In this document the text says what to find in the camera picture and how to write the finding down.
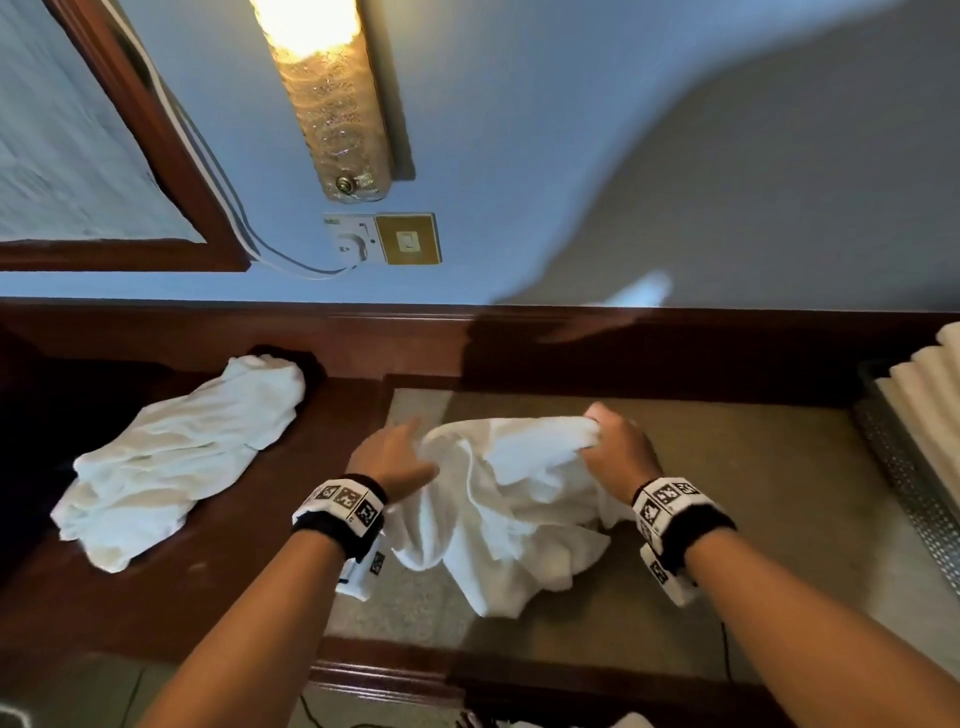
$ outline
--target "brass screw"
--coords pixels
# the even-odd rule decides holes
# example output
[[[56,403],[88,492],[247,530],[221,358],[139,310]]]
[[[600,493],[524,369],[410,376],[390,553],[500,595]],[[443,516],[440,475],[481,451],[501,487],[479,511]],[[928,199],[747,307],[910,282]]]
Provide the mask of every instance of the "brass screw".
[[[339,189],[345,195],[352,195],[354,192],[356,192],[356,180],[350,175],[341,175],[337,178],[336,184],[337,189]]]

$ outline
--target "beige tabletop inlay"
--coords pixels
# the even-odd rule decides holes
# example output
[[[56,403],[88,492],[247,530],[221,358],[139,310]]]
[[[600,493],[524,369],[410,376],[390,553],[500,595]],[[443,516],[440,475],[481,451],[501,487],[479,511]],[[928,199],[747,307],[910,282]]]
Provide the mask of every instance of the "beige tabletop inlay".
[[[390,418],[424,431],[489,417],[581,414],[570,397],[397,390]],[[897,506],[843,410],[673,400],[607,400],[642,423],[665,469],[699,485],[766,553],[865,611],[960,675],[960,599]],[[622,523],[569,592],[541,593],[520,619],[480,619],[442,566],[391,557],[370,601],[338,596],[328,634],[505,656],[724,679],[720,622],[705,600],[675,608]],[[756,675],[732,647],[733,674]]]

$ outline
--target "wall lamp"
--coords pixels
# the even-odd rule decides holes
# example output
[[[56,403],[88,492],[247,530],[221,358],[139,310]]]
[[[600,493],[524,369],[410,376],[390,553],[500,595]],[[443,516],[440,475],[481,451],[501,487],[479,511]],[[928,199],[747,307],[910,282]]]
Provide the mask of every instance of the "wall lamp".
[[[324,194],[381,200],[391,151],[356,0],[251,0]]]

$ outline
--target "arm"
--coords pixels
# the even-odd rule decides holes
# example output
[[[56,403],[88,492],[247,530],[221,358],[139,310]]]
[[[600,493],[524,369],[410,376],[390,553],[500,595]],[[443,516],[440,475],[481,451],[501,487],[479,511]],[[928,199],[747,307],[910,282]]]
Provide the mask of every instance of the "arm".
[[[615,497],[663,475],[650,441],[602,404],[582,451]],[[687,571],[801,728],[960,726],[960,684],[876,622],[813,589],[729,529],[687,549]]]
[[[375,479],[391,502],[436,476],[410,445],[417,423],[375,432],[348,471]],[[197,645],[138,728],[284,728],[317,654],[344,564],[339,544],[294,533]]]

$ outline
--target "forearm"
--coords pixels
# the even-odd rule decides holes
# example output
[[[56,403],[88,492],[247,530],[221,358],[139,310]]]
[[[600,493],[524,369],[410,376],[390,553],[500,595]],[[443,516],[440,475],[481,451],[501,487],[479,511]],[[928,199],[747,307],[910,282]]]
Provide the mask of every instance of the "forearm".
[[[138,728],[282,728],[323,636],[342,548],[293,534],[197,645]]]
[[[701,538],[686,566],[801,728],[960,726],[960,686],[945,671],[733,531]]]

